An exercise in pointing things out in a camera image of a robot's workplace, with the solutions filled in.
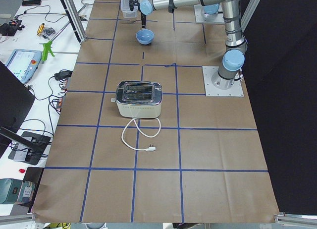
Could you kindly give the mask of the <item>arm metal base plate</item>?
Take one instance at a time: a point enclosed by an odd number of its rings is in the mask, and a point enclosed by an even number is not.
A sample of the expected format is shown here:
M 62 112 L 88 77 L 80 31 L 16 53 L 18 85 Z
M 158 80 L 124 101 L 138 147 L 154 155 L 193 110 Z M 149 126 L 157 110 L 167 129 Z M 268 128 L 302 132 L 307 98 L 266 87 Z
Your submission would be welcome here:
M 209 17 L 205 17 L 201 13 L 202 7 L 203 6 L 201 6 L 200 4 L 194 5 L 196 23 L 224 25 L 223 12 L 217 15 L 211 15 Z
M 244 97 L 242 83 L 237 73 L 231 80 L 218 74 L 218 66 L 202 66 L 205 94 L 207 97 Z

